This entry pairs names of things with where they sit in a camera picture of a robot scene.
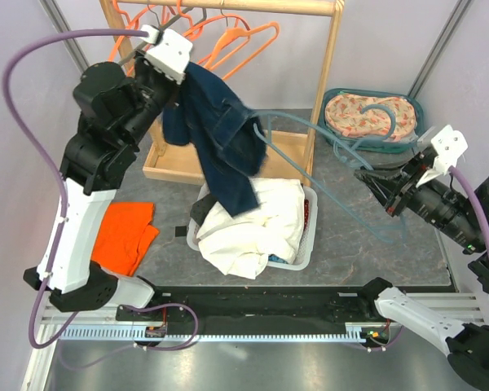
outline metal pole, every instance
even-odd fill
[[[449,15],[449,19],[447,19],[446,24],[443,26],[442,32],[438,36],[437,41],[434,43],[431,52],[425,59],[424,65],[422,65],[421,70],[416,76],[411,89],[407,93],[407,95],[410,97],[415,99],[420,93],[422,86],[429,78],[434,65],[438,62],[438,59],[442,55],[444,49],[447,47],[449,40],[455,33],[456,27],[458,27],[465,13],[469,9],[471,2],[473,2],[473,0],[458,0],[456,3],[455,8]]]
[[[58,7],[56,0],[40,0],[40,3],[59,33],[70,30],[67,20]],[[89,62],[83,54],[81,47],[78,45],[78,42],[75,39],[68,39],[67,41],[64,41],[64,44],[80,72],[85,72],[85,70],[89,68]]]

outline gray tabletop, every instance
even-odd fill
[[[82,366],[128,342],[58,342]],[[409,330],[385,353],[325,343],[201,342],[178,352],[129,349],[84,371],[53,361],[46,391],[475,391],[445,356]]]
[[[296,114],[308,117],[309,112],[296,111]],[[306,130],[304,125],[281,119],[273,121],[273,126],[282,130]],[[387,235],[394,237],[394,243],[384,243],[318,189],[315,189],[319,198],[315,244],[306,269],[291,271],[267,267],[255,280],[225,276],[200,253],[190,249],[185,237],[174,237],[176,226],[188,224],[188,214],[200,187],[146,179],[142,167],[150,146],[149,137],[141,142],[138,159],[127,171],[115,201],[155,203],[153,225],[161,233],[136,274],[157,285],[358,286],[375,277],[400,286],[439,286],[451,282],[434,229],[420,218],[406,213],[406,235],[402,237],[399,231],[387,231]],[[365,156],[376,164],[403,160],[410,154]],[[315,142],[314,176],[369,224],[399,224],[399,220],[390,218],[370,191],[353,177],[351,169],[338,161],[322,137],[317,137]]]

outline laundry basket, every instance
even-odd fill
[[[286,270],[302,270],[310,263],[313,243],[315,241],[315,228],[317,227],[317,193],[315,193],[311,187],[304,186],[302,190],[304,191],[305,199],[308,200],[309,216],[306,229],[302,232],[301,243],[299,244],[299,251],[295,257],[295,261],[293,261],[292,265],[288,263],[268,262],[267,266]],[[205,183],[201,188],[197,199],[200,200],[207,194],[209,194],[209,188]],[[190,223],[188,224],[187,244],[188,247],[196,251],[199,251],[199,247],[197,246],[199,240],[196,238],[198,230],[199,226],[197,223],[190,219]]]

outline wooden clothes rack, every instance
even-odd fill
[[[330,18],[328,43],[324,52],[323,66],[320,72],[319,84],[315,103],[311,112],[311,122],[317,124],[322,108],[329,69],[331,67],[337,33],[341,23],[345,0],[322,2],[319,0],[183,0],[184,7],[214,8],[218,10],[274,12],[295,15],[314,15]],[[104,10],[105,19],[112,29],[125,29],[126,25],[119,13],[116,12],[112,0],[99,0]],[[118,0],[118,3],[151,4],[160,6],[175,6],[176,0]],[[126,57],[132,51],[128,39],[124,40],[119,49],[120,57]],[[132,61],[126,64],[127,69]],[[196,149],[192,144],[186,147],[169,145],[163,138],[161,124],[157,121],[151,126],[149,133],[152,137],[152,147],[148,153],[143,173],[147,178],[171,182],[202,184],[205,179],[197,159]],[[271,141],[295,163],[306,168],[312,174],[315,130],[308,129],[307,134],[296,134],[273,130]],[[260,176],[265,178],[301,179],[309,185],[294,167],[279,156],[270,147],[267,150],[267,162],[262,167]]]

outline dark blue shirt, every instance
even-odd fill
[[[175,108],[163,110],[167,143],[193,143],[210,192],[231,215],[258,207],[248,177],[257,174],[267,146],[253,132],[259,119],[219,77],[190,63]]]

